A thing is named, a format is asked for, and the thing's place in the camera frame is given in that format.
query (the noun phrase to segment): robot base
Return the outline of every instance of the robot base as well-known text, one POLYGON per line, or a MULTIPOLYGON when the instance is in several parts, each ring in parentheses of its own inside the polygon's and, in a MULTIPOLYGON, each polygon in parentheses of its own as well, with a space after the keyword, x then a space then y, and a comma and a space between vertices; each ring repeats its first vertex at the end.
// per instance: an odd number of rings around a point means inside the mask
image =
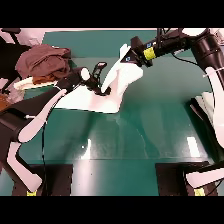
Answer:
MULTIPOLYGON (((44 180, 43 165, 30 165, 30 167, 44 180)), ((46 183, 43 182, 33 196, 70 196, 72 172, 72 164, 46 164, 47 191, 46 183)), ((15 182, 12 196, 28 196, 28 194, 29 192, 27 192, 27 189, 24 186, 15 182)))
MULTIPOLYGON (((156 174, 160 196, 196 196, 194 189, 186 182, 184 171, 207 166, 205 162, 190 163, 157 163, 156 174)), ((215 188, 214 183, 203 187, 204 194, 207 195, 215 188)), ((218 196, 217 190, 209 196, 218 196)))

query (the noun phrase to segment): yellow label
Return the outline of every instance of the yellow label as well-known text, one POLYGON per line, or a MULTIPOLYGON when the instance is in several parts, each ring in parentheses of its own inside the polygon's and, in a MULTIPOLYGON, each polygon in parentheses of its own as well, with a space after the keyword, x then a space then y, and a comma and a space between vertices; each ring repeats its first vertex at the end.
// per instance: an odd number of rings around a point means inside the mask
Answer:
POLYGON ((37 196, 37 191, 30 193, 29 191, 26 192, 26 196, 37 196))
POLYGON ((154 52, 154 50, 153 50, 153 47, 150 47, 150 48, 148 48, 147 50, 144 50, 144 55, 145 55, 145 58, 146 58, 147 60, 156 58, 155 52, 154 52))
POLYGON ((205 196, 204 188, 194 189, 195 196, 205 196))

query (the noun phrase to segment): robotic arm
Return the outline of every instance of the robotic arm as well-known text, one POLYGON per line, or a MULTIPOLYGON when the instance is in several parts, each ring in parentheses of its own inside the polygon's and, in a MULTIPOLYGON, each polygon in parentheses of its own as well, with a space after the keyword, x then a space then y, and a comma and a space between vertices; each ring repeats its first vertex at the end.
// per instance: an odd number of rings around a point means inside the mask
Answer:
MULTIPOLYGON (((162 35, 162 28, 158 28, 157 37, 145 44, 136 36, 131 39, 131 49, 121 62, 150 67, 153 65, 152 59, 188 49, 191 49, 197 65, 210 80, 215 99, 213 126, 217 141, 224 148, 224 55, 209 29, 178 28, 162 35)), ((187 171, 184 176, 193 188, 200 188, 224 179, 223 164, 221 162, 195 172, 187 171)))
POLYGON ((110 88, 107 88, 105 93, 99 88, 99 75, 106 65, 98 63, 92 74, 87 68, 76 68, 68 77, 58 81, 51 90, 15 103, 0 113, 0 161, 15 182, 24 185, 30 192, 35 192, 41 186, 42 178, 33 173, 19 156, 20 146, 39 132, 57 102, 79 85, 86 85, 97 95, 110 94, 110 88))

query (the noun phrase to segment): maroon fabric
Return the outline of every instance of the maroon fabric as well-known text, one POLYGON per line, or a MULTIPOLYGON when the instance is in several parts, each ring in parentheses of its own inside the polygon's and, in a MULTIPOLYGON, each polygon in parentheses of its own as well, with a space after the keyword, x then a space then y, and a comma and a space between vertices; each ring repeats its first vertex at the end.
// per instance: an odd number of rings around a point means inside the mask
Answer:
POLYGON ((50 74, 63 78, 68 76, 70 71, 70 58, 71 51, 68 48, 54 48, 48 44, 36 45, 20 56, 16 70, 23 79, 28 76, 40 77, 50 74))

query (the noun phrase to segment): green table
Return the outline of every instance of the green table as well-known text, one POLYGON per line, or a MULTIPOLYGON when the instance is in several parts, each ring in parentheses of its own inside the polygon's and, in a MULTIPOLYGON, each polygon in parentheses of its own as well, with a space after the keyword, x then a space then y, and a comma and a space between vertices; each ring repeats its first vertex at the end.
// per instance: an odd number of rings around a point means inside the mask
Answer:
MULTIPOLYGON (((143 41, 155 31, 81 31, 47 33, 44 43, 72 50, 77 66, 93 70, 106 61, 103 78, 118 59, 119 48, 139 35, 143 41)), ((181 55, 194 60, 190 51, 181 55)), ((211 91, 202 71, 171 55, 153 61, 144 76, 125 92, 117 114, 55 109, 46 128, 47 163, 73 163, 71 195, 158 195, 157 162, 213 162, 216 151, 202 123, 186 105, 191 97, 211 91), (199 155, 189 148, 195 139, 199 155)), ((26 98, 50 87, 28 90, 26 98)), ((22 158, 42 164, 41 133, 24 144, 22 158)), ((3 171, 0 195, 11 195, 12 181, 3 171)))

